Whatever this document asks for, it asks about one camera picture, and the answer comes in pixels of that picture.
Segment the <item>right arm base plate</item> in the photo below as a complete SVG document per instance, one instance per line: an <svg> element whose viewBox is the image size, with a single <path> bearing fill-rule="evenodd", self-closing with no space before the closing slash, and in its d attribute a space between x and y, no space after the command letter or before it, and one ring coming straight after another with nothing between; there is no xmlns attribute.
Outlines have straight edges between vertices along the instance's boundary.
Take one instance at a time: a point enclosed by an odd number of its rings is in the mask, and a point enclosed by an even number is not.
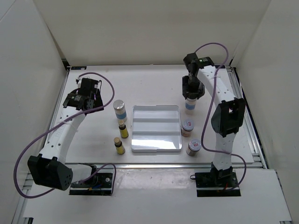
<svg viewBox="0 0 299 224"><path fill-rule="evenodd" d="M231 177L225 178L220 183L215 183L210 172L199 172L190 175L190 179L196 183L197 197L240 197L236 173Z"/></svg>

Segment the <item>blue-label bead jar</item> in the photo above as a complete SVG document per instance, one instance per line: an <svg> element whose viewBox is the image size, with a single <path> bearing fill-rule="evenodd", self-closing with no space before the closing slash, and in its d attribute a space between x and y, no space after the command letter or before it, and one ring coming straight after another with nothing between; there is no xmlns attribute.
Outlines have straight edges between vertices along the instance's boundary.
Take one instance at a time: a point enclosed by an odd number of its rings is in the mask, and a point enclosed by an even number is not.
<svg viewBox="0 0 299 224"><path fill-rule="evenodd" d="M114 108L114 112L115 112L117 119L123 120L124 122L126 122L127 121L127 112L126 112L124 102L120 99L114 101L113 108Z"/></svg>
<svg viewBox="0 0 299 224"><path fill-rule="evenodd" d="M185 100L185 112L186 112L186 114L194 114L196 103L197 103L196 98L195 99L187 98Z"/></svg>

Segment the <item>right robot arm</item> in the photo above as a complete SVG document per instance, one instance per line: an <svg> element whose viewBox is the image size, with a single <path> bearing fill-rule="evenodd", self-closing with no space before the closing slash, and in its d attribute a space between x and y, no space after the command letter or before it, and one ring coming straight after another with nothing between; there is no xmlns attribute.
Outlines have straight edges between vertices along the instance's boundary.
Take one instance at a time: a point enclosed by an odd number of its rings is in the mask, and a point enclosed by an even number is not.
<svg viewBox="0 0 299 224"><path fill-rule="evenodd" d="M207 91L212 97L215 111L208 116L216 136L214 158L209 173L214 186L227 184L233 178L233 143L243 124L245 100L237 98L216 75L216 67L209 57L198 58L196 53L187 54L183 62L188 75L182 78L182 95L188 110L195 108L197 100Z"/></svg>

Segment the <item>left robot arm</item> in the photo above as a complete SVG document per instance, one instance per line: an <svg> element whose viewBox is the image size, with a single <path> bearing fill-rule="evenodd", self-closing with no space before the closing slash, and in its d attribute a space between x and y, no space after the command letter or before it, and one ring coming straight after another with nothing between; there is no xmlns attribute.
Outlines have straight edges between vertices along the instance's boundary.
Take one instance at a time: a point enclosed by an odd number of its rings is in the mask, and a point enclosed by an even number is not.
<svg viewBox="0 0 299 224"><path fill-rule="evenodd" d="M66 190L71 184L73 171L65 165L66 156L86 114L71 116L103 106L99 85L98 80L83 78L78 81L78 88L67 95L59 119L61 126L52 132L39 155L28 159L35 184L59 190Z"/></svg>

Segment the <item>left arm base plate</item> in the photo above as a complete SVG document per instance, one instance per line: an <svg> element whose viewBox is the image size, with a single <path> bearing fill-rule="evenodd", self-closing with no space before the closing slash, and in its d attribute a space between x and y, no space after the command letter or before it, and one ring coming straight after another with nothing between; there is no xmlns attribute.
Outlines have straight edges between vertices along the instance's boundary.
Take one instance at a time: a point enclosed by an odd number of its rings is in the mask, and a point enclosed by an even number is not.
<svg viewBox="0 0 299 224"><path fill-rule="evenodd" d="M86 182L77 181L71 184L71 196L111 196L114 188L114 170L100 170Z"/></svg>

